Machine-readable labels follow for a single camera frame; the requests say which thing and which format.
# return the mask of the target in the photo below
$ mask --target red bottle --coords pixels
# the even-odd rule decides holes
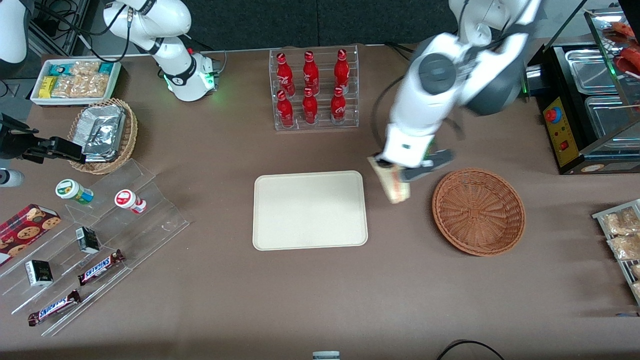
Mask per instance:
[[[314,91],[310,87],[305,88],[305,98],[302,100],[302,108],[305,110],[305,121],[309,125],[317,122],[318,101],[314,96]]]
[[[317,95],[320,92],[320,72],[311,51],[305,51],[305,66],[302,68],[302,73],[305,75],[305,86],[310,87],[314,95]]]
[[[278,62],[278,82],[280,82],[280,87],[285,91],[287,97],[292,97],[296,93],[296,86],[293,85],[293,71],[287,64],[287,57],[283,53],[277,54],[276,61]]]
[[[291,106],[291,102],[287,100],[287,95],[283,90],[278,90],[278,116],[280,117],[280,121],[282,126],[284,127],[292,127],[293,126],[293,106]]]
[[[341,125],[344,122],[344,110],[347,102],[342,95],[342,88],[336,86],[333,89],[333,99],[331,99],[331,122],[333,125]]]
[[[347,62],[347,52],[344,49],[338,50],[338,62],[333,68],[335,76],[335,86],[342,88],[342,93],[349,92],[349,63]]]

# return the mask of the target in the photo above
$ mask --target yellow control panel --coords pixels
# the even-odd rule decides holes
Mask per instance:
[[[569,164],[580,156],[578,146],[575,144],[569,122],[564,115],[564,107],[560,98],[557,98],[542,113],[547,124],[547,131],[554,146],[556,159],[561,167]]]

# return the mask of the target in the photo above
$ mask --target red switch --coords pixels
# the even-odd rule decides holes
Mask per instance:
[[[545,114],[545,119],[549,122],[553,122],[557,117],[557,112],[554,109],[547,111]]]

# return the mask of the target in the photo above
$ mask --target wicker basket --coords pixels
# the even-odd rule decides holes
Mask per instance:
[[[482,169],[447,174],[436,187],[432,207],[442,234],[472,255],[503,254],[524,233],[522,200],[503,178]]]
[[[126,102],[119,99],[108,99],[101,102],[96,102],[95,104],[89,105],[89,107],[95,106],[107,106],[107,105],[119,105],[127,112],[127,118],[125,119],[124,129],[122,130],[122,139],[120,141],[120,148],[118,150],[118,157],[116,160],[110,163],[86,163],[86,164],[78,164],[73,161],[69,161],[71,166],[74,169],[82,172],[89,172],[95,175],[104,175],[110,172],[114,172],[117,168],[121,167],[129,158],[131,158],[131,154],[133,153],[133,149],[136,146],[136,136],[138,135],[138,120],[136,119],[136,114],[131,111],[129,105]],[[76,127],[78,125],[78,120],[80,119],[80,114],[76,116],[76,121],[74,121],[73,125],[71,125],[71,131],[69,131],[69,135],[67,139],[71,141],[76,133]]]

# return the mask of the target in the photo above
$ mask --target brown tablecloth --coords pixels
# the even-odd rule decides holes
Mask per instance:
[[[637,358],[640,319],[614,317],[637,308],[590,214],[640,197],[639,177],[557,175],[536,105],[517,101],[490,117],[456,110],[466,138],[445,125],[438,144],[457,160],[391,205],[365,159],[378,151],[369,112],[406,62],[385,47],[359,49],[360,127],[316,133],[273,129],[267,51],[230,53],[220,90],[192,103],[167,91],[151,57],[126,58],[115,96],[140,122],[134,158],[193,223],[53,338],[0,297],[0,351],[12,351],[1,357],[309,359],[335,349],[345,360],[434,359],[467,338],[507,359]],[[28,122],[42,136],[66,136],[78,111],[33,106]],[[12,166],[26,180],[0,189],[1,219],[31,202],[62,208],[60,179],[99,179],[62,160]],[[521,195],[527,229],[511,252],[468,256],[435,227],[431,194],[463,167],[496,172]],[[334,170],[364,177],[364,246],[253,248],[257,177]],[[450,358],[464,355],[491,359],[471,345]]]

